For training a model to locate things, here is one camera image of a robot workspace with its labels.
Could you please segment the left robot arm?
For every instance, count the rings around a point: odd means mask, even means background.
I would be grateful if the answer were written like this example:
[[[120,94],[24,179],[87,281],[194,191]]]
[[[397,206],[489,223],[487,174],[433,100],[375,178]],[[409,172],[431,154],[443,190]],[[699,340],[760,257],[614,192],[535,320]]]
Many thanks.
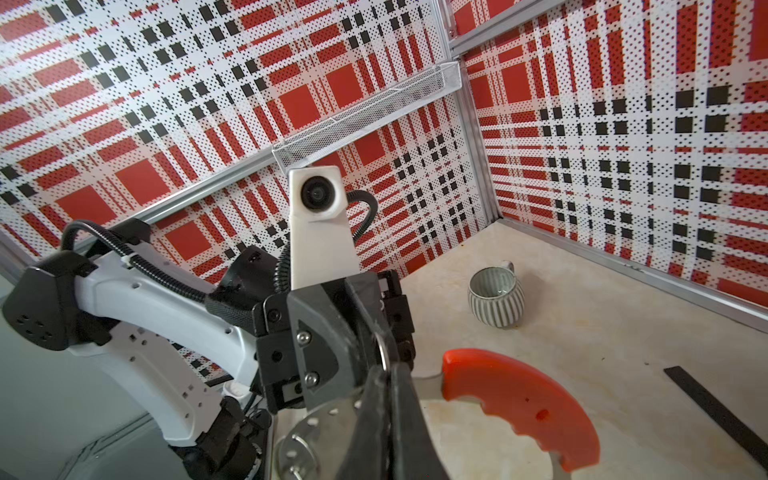
[[[413,322],[398,276],[361,272],[346,209],[368,192],[320,179],[291,198],[279,257],[244,250],[211,287],[161,266],[143,222],[70,223],[61,249],[6,299],[9,326],[93,359],[151,415],[192,479],[262,479],[271,418],[362,387],[385,361],[411,366]]]

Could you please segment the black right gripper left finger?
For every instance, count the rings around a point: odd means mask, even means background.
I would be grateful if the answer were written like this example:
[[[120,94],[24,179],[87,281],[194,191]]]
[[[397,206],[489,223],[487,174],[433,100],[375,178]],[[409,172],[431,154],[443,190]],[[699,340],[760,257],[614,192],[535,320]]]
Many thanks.
[[[392,369],[370,369],[356,409],[357,419],[336,479],[391,478]]]

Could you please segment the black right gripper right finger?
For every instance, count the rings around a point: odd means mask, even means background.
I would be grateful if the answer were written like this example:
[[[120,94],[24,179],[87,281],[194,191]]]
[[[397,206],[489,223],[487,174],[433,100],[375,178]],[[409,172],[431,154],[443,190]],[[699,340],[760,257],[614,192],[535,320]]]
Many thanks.
[[[411,371],[396,363],[390,374],[392,479],[448,479],[432,443]]]

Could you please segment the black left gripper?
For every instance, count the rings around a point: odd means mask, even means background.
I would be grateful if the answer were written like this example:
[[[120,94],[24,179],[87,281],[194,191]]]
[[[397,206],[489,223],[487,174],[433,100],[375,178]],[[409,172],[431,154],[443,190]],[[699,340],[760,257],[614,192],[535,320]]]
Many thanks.
[[[253,312],[257,391],[267,410],[311,410],[350,395],[388,353],[414,364],[408,299],[394,270],[272,294]]]

